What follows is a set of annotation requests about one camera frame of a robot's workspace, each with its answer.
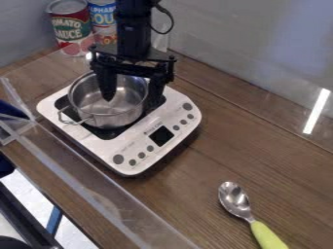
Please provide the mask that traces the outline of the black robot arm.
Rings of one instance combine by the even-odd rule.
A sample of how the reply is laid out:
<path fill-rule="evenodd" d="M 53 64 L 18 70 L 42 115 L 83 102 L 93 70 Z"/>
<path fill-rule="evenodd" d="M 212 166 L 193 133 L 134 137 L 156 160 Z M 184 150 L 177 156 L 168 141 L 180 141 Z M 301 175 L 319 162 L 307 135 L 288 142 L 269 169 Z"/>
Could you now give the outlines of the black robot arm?
<path fill-rule="evenodd" d="M 146 107 L 156 109 L 164 100 L 169 82 L 174 80 L 173 54 L 158 51 L 152 45 L 152 31 L 169 34 L 174 27 L 170 11 L 161 5 L 162 0 L 117 0 L 116 20 L 118 41 L 114 45 L 93 45 L 90 68 L 97 75 L 102 96 L 111 101 L 117 95 L 118 75 L 150 80 Z M 153 9 L 170 18 L 170 28 L 160 31 L 153 25 Z"/>

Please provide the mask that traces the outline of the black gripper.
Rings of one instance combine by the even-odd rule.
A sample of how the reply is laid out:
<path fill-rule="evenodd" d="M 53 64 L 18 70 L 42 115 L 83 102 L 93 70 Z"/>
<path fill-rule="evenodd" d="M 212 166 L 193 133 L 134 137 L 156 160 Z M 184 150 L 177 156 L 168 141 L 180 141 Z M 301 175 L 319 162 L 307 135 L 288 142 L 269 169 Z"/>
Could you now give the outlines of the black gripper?
<path fill-rule="evenodd" d="M 111 101 L 117 94 L 118 74 L 152 78 L 149 84 L 148 107 L 156 109 L 162 102 L 168 81 L 174 79 L 176 56 L 156 48 L 138 56 L 118 53 L 117 45 L 94 44 L 90 67 L 97 74 L 102 96 Z"/>

